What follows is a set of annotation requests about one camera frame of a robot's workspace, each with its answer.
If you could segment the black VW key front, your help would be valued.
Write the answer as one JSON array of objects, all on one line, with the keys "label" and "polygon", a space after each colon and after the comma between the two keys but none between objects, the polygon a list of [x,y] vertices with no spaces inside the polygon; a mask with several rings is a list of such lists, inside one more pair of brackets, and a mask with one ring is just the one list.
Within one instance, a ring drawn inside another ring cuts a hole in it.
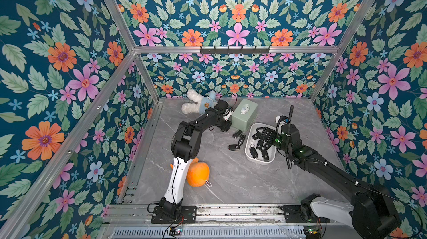
[{"label": "black VW key front", "polygon": [[256,144],[256,149],[257,150],[262,150],[264,146],[264,141],[263,140],[258,140],[257,144]]}]

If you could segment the white storage box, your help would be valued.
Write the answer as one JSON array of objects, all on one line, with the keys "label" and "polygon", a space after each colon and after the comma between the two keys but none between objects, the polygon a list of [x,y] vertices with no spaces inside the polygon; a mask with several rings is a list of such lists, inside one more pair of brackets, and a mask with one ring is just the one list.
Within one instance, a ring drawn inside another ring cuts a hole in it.
[{"label": "white storage box", "polygon": [[261,165],[268,165],[268,164],[272,163],[272,161],[275,159],[275,156],[276,156],[276,147],[271,147],[270,149],[268,149],[268,153],[270,155],[270,161],[269,162],[264,162],[262,160],[262,156],[261,156],[261,151],[260,150],[257,150],[258,154],[259,154],[259,157],[257,159],[253,159],[251,157],[251,154],[250,154],[250,151],[249,151],[250,147],[256,148],[256,144],[258,142],[258,140],[254,140],[252,138],[252,135],[254,135],[255,132],[256,132],[256,128],[264,127],[264,126],[269,127],[271,129],[275,130],[272,126],[266,125],[266,124],[263,124],[263,123],[255,123],[255,124],[253,124],[251,126],[250,130],[249,130],[249,133],[248,133],[248,139],[247,139],[247,142],[246,142],[246,145],[245,145],[245,155],[246,155],[246,158],[249,161],[251,161],[251,162],[258,163],[258,164],[261,164]]}]

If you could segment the black slim Porsche key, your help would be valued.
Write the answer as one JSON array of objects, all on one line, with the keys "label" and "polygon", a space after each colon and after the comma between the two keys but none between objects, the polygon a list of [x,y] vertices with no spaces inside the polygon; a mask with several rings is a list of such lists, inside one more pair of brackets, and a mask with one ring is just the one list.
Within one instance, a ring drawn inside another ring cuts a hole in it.
[{"label": "black slim Porsche key", "polygon": [[245,139],[246,139],[246,134],[241,134],[241,135],[239,136],[238,145],[239,145],[239,146],[242,146],[242,145],[243,145],[243,143],[245,142]]}]

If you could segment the black chrome button key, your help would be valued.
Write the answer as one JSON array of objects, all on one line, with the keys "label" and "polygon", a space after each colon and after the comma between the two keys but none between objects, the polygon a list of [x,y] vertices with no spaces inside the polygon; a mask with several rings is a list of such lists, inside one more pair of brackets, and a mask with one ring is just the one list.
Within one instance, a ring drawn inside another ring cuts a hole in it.
[{"label": "black chrome button key", "polygon": [[241,130],[237,130],[236,132],[233,133],[232,137],[237,139],[242,135],[242,131]]}]

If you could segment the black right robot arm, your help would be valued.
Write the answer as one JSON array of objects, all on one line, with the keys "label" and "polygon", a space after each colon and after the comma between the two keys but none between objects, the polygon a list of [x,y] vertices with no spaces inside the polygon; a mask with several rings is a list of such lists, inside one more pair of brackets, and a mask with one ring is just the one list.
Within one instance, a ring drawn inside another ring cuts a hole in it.
[{"label": "black right robot arm", "polygon": [[384,239],[400,226],[401,218],[384,186],[373,186],[330,163],[318,151],[302,143],[294,124],[284,123],[273,129],[256,123],[250,130],[247,146],[253,159],[257,151],[262,157],[269,157],[271,148],[283,151],[288,168],[298,166],[347,199],[343,203],[314,193],[301,201],[303,220],[340,222],[352,227],[364,239]]}]

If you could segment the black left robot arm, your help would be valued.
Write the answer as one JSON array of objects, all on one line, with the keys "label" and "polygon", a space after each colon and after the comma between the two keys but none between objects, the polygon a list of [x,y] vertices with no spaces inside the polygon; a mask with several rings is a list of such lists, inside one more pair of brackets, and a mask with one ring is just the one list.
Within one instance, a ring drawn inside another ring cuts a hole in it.
[{"label": "black left robot arm", "polygon": [[228,111],[229,104],[220,100],[196,120],[183,121],[179,124],[171,141],[172,174],[167,191],[159,202],[161,212],[168,217],[175,220],[181,213],[186,175],[200,151],[203,132],[211,127],[218,127],[221,131],[227,132],[231,127],[231,121],[225,118]]}]

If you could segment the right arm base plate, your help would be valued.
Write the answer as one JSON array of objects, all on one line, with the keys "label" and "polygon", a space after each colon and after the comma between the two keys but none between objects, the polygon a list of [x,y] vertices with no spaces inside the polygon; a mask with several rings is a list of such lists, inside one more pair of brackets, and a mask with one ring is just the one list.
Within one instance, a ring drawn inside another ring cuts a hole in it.
[{"label": "right arm base plate", "polygon": [[301,205],[282,205],[280,210],[284,213],[287,223],[330,223],[331,220],[324,217],[317,217],[311,211]]}]

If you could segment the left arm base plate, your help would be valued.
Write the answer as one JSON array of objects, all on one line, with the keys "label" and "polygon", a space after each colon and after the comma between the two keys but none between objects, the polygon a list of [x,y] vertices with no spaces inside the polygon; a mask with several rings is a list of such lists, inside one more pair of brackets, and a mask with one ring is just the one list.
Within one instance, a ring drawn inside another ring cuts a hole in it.
[{"label": "left arm base plate", "polygon": [[196,206],[181,206],[180,209],[176,209],[174,213],[170,213],[162,209],[160,206],[156,206],[152,213],[151,223],[152,224],[171,224],[171,223],[195,223],[197,217]]}]

